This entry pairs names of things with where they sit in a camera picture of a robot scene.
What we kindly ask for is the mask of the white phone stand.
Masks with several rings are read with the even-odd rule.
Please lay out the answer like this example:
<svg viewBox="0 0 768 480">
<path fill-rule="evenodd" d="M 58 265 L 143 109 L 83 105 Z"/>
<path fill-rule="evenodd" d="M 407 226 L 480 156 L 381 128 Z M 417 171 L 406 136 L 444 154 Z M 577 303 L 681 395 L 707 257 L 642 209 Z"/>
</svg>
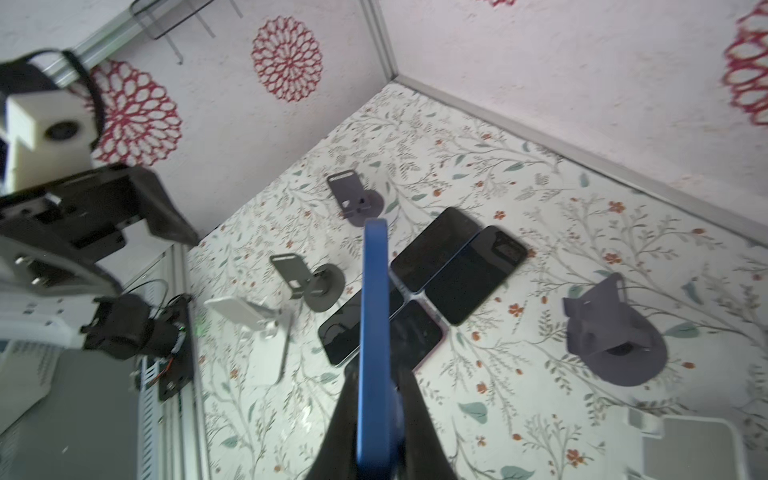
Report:
<svg viewBox="0 0 768 480">
<path fill-rule="evenodd" d="M 277 384 L 283 375 L 294 311 L 290 307 L 271 308 L 234 296 L 206 300 L 204 305 L 233 326 L 239 344 L 245 346 L 249 367 L 246 384 L 254 387 Z"/>
</svg>

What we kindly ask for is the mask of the phone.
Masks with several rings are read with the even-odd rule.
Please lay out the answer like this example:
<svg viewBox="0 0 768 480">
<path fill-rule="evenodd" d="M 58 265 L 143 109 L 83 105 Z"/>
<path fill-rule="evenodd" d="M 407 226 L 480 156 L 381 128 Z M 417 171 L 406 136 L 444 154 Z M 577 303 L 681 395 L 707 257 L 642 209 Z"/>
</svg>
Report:
<svg viewBox="0 0 768 480">
<path fill-rule="evenodd" d="M 459 325 L 523 263 L 528 249 L 496 226 L 474 236 L 426 285 L 424 292 L 451 325 Z"/>
<path fill-rule="evenodd" d="M 358 290 L 318 328 L 318 337 L 333 367 L 340 366 L 359 348 L 362 291 Z"/>
<path fill-rule="evenodd" d="M 391 270 L 410 292 L 419 292 L 480 230 L 474 219 L 449 207 L 392 260 Z"/>
<path fill-rule="evenodd" d="M 444 329 L 417 301 L 391 295 L 389 311 L 392 373 L 400 367 L 415 371 L 443 341 Z"/>
<path fill-rule="evenodd" d="M 363 235 L 356 463 L 362 479 L 390 479 L 398 455 L 391 377 L 388 225 L 368 219 Z"/>
</svg>

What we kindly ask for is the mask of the dark grey round stand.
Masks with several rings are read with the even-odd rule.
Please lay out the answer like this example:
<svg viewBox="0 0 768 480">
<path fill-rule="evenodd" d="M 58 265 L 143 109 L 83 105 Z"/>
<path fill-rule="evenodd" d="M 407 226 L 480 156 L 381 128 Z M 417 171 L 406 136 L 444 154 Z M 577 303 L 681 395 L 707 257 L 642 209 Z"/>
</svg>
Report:
<svg viewBox="0 0 768 480">
<path fill-rule="evenodd" d="M 329 310 L 344 291 L 344 273 L 334 264 L 310 270 L 304 258 L 295 253 L 272 255 L 269 260 L 289 287 L 291 298 L 303 300 L 314 312 Z"/>
</svg>

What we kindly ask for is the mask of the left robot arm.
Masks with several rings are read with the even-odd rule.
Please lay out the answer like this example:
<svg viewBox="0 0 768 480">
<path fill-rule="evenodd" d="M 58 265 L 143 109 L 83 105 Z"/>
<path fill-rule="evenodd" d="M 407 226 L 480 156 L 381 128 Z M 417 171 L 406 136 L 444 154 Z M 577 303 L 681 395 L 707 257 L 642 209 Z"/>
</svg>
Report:
<svg viewBox="0 0 768 480">
<path fill-rule="evenodd" d="M 168 355 L 174 325 L 100 266 L 127 244 L 125 228 L 195 246 L 200 237 L 159 176 L 111 165 L 7 194 L 1 199 L 1 337 L 115 358 Z"/>
</svg>

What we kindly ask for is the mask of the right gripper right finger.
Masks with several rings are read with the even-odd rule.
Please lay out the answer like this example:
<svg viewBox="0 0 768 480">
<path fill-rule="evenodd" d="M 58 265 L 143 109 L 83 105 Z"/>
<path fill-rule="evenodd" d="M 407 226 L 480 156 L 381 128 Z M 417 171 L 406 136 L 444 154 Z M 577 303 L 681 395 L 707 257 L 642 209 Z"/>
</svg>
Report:
<svg viewBox="0 0 768 480">
<path fill-rule="evenodd" d="M 398 478 L 456 480 L 413 372 L 407 368 L 399 369 L 397 386 L 404 420 Z"/>
</svg>

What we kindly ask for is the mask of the purple round phone stand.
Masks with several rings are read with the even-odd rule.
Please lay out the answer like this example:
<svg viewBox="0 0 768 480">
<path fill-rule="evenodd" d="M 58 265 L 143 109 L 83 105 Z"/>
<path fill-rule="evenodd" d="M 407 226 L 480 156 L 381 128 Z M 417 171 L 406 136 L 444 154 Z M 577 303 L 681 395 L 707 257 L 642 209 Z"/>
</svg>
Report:
<svg viewBox="0 0 768 480">
<path fill-rule="evenodd" d="M 355 170 L 345 170 L 326 178 L 342 216 L 353 226 L 362 228 L 368 219 L 378 218 L 384 199 L 375 190 L 366 189 Z"/>
</svg>

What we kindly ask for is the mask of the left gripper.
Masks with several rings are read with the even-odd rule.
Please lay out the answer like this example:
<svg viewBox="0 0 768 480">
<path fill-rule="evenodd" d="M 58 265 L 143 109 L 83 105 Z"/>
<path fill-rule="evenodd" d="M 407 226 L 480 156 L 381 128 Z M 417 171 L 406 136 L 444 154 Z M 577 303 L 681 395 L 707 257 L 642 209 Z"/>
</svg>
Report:
<svg viewBox="0 0 768 480">
<path fill-rule="evenodd" d="M 98 266 L 144 219 L 158 238 L 190 247 L 200 237 L 159 177 L 135 166 L 101 167 L 1 197 L 1 285 L 33 294 L 119 294 Z"/>
</svg>

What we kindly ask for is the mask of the rear grey round stand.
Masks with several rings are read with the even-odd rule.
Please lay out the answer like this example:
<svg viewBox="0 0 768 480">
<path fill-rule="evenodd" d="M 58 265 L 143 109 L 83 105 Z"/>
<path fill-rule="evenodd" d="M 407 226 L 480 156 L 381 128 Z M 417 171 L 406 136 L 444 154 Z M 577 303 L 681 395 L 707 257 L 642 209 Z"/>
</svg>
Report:
<svg viewBox="0 0 768 480">
<path fill-rule="evenodd" d="M 608 275 L 578 298 L 565 298 L 566 348 L 600 379 L 642 385 L 665 368 L 666 342 L 659 330 L 629 305 L 624 277 Z"/>
</svg>

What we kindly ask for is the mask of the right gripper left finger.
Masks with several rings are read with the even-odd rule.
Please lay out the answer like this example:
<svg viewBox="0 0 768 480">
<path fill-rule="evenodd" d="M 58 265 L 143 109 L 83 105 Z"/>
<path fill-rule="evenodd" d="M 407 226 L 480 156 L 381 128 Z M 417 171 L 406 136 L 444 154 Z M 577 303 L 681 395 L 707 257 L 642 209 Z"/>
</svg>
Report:
<svg viewBox="0 0 768 480">
<path fill-rule="evenodd" d="M 358 392 L 359 368 L 353 367 L 345 374 L 343 388 L 307 479 L 357 478 Z"/>
</svg>

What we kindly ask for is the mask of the rear right phone stand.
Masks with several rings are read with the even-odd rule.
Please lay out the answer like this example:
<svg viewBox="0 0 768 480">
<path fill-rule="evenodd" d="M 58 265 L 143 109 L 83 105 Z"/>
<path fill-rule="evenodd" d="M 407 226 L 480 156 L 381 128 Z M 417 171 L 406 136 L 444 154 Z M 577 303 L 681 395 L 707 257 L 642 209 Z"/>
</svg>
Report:
<svg viewBox="0 0 768 480">
<path fill-rule="evenodd" d="M 745 447 L 724 419 L 629 409 L 614 454 L 621 479 L 749 479 Z"/>
</svg>

